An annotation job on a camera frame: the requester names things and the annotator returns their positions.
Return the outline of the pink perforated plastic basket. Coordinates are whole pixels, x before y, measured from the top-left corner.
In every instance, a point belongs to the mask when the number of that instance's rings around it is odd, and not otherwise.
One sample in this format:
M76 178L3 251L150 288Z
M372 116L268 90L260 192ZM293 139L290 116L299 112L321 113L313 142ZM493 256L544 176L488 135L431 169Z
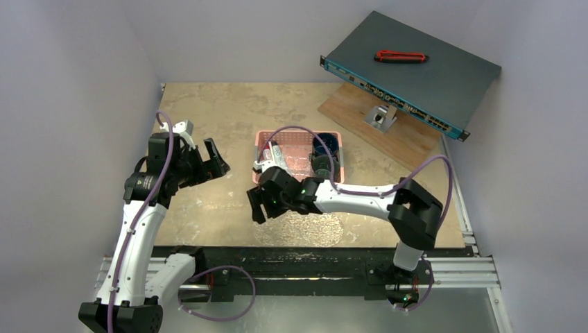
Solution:
M344 183L345 182L345 167L344 167L345 164L344 164L344 159L343 159L343 140L342 140L341 134L336 131L327 131L327 132L320 131L319 133L333 133L338 136L340 148L339 148L339 151L338 151L338 154L336 157L338 158L338 161L340 162L340 167L341 167L341 170L340 170L341 174L340 174L339 183ZM306 131L303 131L303 130L292 130L292 129L283 130L280 133L277 133L273 137L273 141L276 141L280 146L283 146L285 144L297 144L297 145L311 146L311 154L310 154L310 161L311 161L312 141L313 141L312 134L310 134Z

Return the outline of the dark green mug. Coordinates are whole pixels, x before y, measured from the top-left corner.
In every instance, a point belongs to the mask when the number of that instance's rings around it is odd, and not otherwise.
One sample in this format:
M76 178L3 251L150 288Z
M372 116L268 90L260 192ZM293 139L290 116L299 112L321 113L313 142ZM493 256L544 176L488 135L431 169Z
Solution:
M337 157L333 157L333 168L327 155L318 155L311 161L311 170L314 177L330 179L333 176L334 182L340 181L341 167Z

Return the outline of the dark blue mug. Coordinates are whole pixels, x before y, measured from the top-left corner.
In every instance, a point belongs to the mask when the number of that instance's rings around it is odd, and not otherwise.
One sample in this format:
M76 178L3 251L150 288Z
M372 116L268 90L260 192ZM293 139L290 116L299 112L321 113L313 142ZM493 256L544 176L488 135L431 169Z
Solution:
M340 148L338 136L333 133L318 133L312 141L313 156L327 155L336 157Z

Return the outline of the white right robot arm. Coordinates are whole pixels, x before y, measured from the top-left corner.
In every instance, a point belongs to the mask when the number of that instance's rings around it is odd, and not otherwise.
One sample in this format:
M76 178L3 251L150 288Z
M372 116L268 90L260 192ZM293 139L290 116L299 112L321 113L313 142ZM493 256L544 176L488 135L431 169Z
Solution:
M391 277L406 282L416 274L421 256L435 247L444 205L418 182L376 187L330 183L321 177L297 180L278 166L261 173L247 191L252 220L258 224L288 211L307 214L349 213L387 221L399 237L389 264Z

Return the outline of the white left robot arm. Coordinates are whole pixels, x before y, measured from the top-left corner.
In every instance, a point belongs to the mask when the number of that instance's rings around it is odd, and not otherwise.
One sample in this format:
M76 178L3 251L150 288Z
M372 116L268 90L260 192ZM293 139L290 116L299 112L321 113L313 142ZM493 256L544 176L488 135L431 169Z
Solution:
M181 284L214 283L236 267L207 267L204 250L177 246L151 280L147 278L155 238L179 189L223 177L230 166L212 138L204 140L203 160L186 133L155 133L148 153L125 181L123 221L112 263L96 299L81 304L78 318L91 332L158 332L163 305Z

